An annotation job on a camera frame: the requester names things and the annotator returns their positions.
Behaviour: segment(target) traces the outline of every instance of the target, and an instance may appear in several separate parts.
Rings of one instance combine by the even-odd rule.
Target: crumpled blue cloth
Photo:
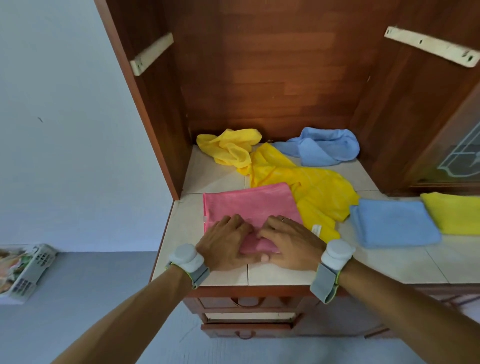
[[[357,138],[348,129],[307,127],[298,138],[272,145],[287,156],[300,157],[306,167],[333,166],[354,159],[360,152]]]
[[[439,243],[442,235],[421,201],[361,198],[350,206],[359,243],[365,248],[419,246]]]

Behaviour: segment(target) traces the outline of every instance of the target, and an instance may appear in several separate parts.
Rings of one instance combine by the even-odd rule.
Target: folded pink cloth
[[[270,215],[282,215],[302,224],[300,213],[286,183],[247,188],[245,190],[204,194],[204,231],[225,215],[239,214],[252,224],[255,232],[247,235],[240,253],[278,253],[278,248],[268,239],[257,239],[256,232]]]

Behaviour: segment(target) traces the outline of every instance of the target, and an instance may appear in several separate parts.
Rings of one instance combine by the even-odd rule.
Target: person's right hand
[[[280,250],[270,255],[271,263],[293,270],[317,270],[327,246],[306,227],[283,216],[270,216],[257,237],[273,241]]]

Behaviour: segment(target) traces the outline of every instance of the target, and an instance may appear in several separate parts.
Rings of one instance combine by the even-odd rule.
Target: hand
[[[253,227],[240,215],[224,216],[210,227],[196,248],[203,255],[210,271],[232,270],[246,264],[259,262],[262,254],[243,255],[239,248],[245,237],[253,232]]]
[[[270,262],[293,270],[317,270],[327,245],[303,225],[283,216],[270,216],[257,237],[270,239],[280,254],[270,255]]]

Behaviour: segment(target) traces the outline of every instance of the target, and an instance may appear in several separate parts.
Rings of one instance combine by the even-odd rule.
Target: gray floor
[[[50,363],[110,309],[145,285],[155,253],[58,256],[23,306],[0,306],[2,363]],[[423,363],[399,340],[210,339],[180,304],[141,364]]]

